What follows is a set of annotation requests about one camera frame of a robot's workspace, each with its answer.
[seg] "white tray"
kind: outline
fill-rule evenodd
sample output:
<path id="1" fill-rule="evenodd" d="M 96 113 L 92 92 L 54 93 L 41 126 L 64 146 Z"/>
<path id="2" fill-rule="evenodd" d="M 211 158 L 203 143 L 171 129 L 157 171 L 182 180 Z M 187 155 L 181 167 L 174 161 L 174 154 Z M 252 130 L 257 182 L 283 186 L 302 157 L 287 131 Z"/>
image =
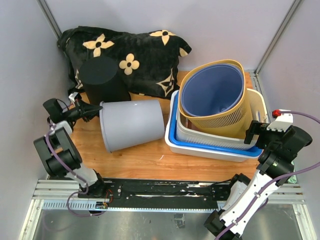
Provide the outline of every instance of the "white tray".
<path id="1" fill-rule="evenodd" d="M 241 154 L 230 153 L 230 152 L 207 150 L 207 149 L 196 148 L 196 147 L 178 146 L 170 142 L 169 129 L 170 129 L 170 123 L 172 119 L 172 108 L 174 104 L 174 98 L 177 92 L 178 91 L 175 91 L 174 93 L 172 93 L 172 96 L 171 96 L 169 121 L 168 121 L 168 124 L 166 125 L 165 135 L 164 135 L 165 143 L 170 147 L 170 150 L 172 152 L 177 154 L 184 154 L 184 155 L 203 157 L 203 158 L 209 158 L 209 159 L 227 160 L 227 161 L 233 161 L 233 162 L 243 162 L 247 159 L 257 158 L 256 156 L 252 157 L 252 156 L 241 155 Z"/>
<path id="2" fill-rule="evenodd" d="M 267 109 L 263 96 L 256 90 L 249 88 L 247 90 L 248 97 L 250 98 L 250 107 L 253 120 L 267 123 Z M 189 129 L 183 124 L 186 123 L 186 120 L 187 119 L 180 114 L 178 110 L 176 116 L 176 138 L 181 142 L 205 144 L 238 150 L 248 150 L 257 143 L 258 136 L 254 136 L 251 144 L 244 144 L 244 139 L 218 136 Z"/>

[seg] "wall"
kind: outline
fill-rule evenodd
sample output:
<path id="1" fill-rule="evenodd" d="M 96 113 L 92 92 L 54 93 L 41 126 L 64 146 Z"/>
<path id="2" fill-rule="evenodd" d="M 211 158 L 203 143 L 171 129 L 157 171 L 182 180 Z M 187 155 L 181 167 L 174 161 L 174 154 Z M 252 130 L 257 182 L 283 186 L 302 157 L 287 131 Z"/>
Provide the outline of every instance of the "wall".
<path id="1" fill-rule="evenodd" d="M 290 109 L 320 118 L 320 1 L 304 1 L 260 73 L 271 109 Z M 313 137 L 295 161 L 296 169 L 319 161 L 320 125 L 302 116 L 294 124 Z M 320 237 L 320 169 L 298 175 L 308 210 Z"/>
<path id="2" fill-rule="evenodd" d="M 221 59 L 255 69 L 293 0 L 47 0 L 62 31 L 77 26 L 131 33 L 167 29 L 193 48 L 181 70 Z"/>
<path id="3" fill-rule="evenodd" d="M 35 0 L 2 1 L 0 35 L 0 239 L 15 240 L 46 175 L 33 146 L 48 131 L 42 103 L 66 97 L 67 69 Z"/>

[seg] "wooden table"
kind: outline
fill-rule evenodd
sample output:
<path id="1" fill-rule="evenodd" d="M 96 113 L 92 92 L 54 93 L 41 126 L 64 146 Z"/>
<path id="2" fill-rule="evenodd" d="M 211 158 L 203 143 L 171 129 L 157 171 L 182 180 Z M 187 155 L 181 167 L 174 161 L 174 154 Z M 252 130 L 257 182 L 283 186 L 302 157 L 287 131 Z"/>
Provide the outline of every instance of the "wooden table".
<path id="1" fill-rule="evenodd" d="M 187 71 L 179 72 L 179 84 L 187 73 Z M 247 86 L 252 88 L 249 73 L 246 73 L 245 80 Z M 131 94 L 131 98 L 132 100 L 154 99 L 135 94 Z M 82 95 L 82 99 L 88 101 L 85 94 Z M 159 102 L 167 124 L 170 101 L 159 98 Z M 78 120 L 71 138 L 84 164 L 105 178 L 224 181 L 239 173 L 251 178 L 258 165 L 256 159 L 239 163 L 173 153 L 164 138 L 108 153 L 98 117 L 90 122 Z"/>

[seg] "blue strip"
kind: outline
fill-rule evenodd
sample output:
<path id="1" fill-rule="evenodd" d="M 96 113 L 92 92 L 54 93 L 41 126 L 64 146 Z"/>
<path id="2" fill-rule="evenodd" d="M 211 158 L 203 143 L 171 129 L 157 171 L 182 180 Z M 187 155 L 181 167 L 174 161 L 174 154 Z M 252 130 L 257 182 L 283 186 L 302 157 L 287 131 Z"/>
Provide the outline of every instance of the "blue strip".
<path id="1" fill-rule="evenodd" d="M 169 140 L 171 143 L 178 146 L 182 146 L 182 147 L 214 150 L 214 151 L 220 151 L 225 153 L 244 155 L 248 157 L 259 157 L 259 155 L 262 153 L 262 149 L 259 149 L 256 146 L 245 151 L 245 150 L 238 150 L 238 149 L 232 149 L 227 147 L 212 146 L 212 145 L 192 143 L 192 142 L 183 142 L 183 141 L 177 140 L 176 124 L 177 124 L 178 95 L 179 95 L 179 92 L 177 92 L 173 100 L 173 109 L 172 109 L 171 122 L 170 122 L 170 128 L 169 128 Z"/>

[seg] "black pillow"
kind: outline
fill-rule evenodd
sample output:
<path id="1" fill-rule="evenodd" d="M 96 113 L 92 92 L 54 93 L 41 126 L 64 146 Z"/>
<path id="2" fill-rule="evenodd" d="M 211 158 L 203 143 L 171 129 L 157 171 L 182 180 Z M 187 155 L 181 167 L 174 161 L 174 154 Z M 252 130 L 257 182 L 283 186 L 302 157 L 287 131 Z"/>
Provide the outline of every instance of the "black pillow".
<path id="1" fill-rule="evenodd" d="M 179 89 L 179 56 L 191 52 L 181 37 L 168 30 L 133 34 L 98 27 L 79 26 L 63 32 L 57 42 L 69 64 L 69 78 L 81 92 L 81 65 L 94 57 L 107 56 L 119 65 L 119 76 L 134 94 L 170 99 Z"/>

